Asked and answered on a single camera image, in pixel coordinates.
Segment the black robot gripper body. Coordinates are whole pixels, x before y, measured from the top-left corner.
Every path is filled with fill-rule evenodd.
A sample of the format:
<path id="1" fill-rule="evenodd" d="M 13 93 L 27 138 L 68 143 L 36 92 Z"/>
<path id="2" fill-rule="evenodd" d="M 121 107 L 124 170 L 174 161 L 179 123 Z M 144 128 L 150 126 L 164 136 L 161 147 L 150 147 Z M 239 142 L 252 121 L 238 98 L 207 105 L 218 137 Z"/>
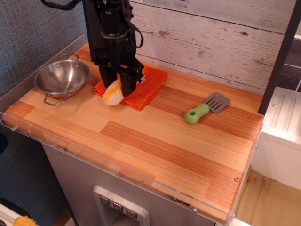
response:
<path id="1" fill-rule="evenodd" d="M 136 48 L 134 32 L 120 39 L 103 39 L 103 48 L 97 53 L 95 64 L 112 68 L 116 73 L 122 72 L 123 67 L 142 73 L 143 64 L 135 58 Z"/>

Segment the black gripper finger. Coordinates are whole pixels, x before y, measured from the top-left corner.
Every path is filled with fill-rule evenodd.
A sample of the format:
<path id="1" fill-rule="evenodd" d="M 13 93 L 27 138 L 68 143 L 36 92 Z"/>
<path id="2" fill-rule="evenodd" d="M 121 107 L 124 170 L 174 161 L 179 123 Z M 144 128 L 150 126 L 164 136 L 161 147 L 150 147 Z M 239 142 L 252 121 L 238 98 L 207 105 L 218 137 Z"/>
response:
<path id="1" fill-rule="evenodd" d="M 137 83 L 145 81 L 145 75 L 143 73 L 123 73 L 120 76 L 120 80 L 122 94 L 124 97 L 127 97 L 136 90 Z"/>
<path id="2" fill-rule="evenodd" d="M 117 73 L 114 72 L 112 68 L 99 66 L 99 72 L 106 88 L 117 79 Z"/>

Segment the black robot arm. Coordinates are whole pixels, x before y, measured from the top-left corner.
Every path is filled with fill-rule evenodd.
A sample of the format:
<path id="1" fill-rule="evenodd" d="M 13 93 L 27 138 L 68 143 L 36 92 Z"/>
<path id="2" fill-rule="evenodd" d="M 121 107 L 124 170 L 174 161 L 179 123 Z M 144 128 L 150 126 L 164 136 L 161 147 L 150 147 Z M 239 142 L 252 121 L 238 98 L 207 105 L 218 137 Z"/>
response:
<path id="1" fill-rule="evenodd" d="M 144 66 L 135 57 L 143 39 L 136 43 L 139 29 L 131 23 L 133 7 L 127 0 L 85 0 L 83 10 L 91 60 L 104 86 L 120 79 L 123 96 L 129 96 L 144 81 Z"/>

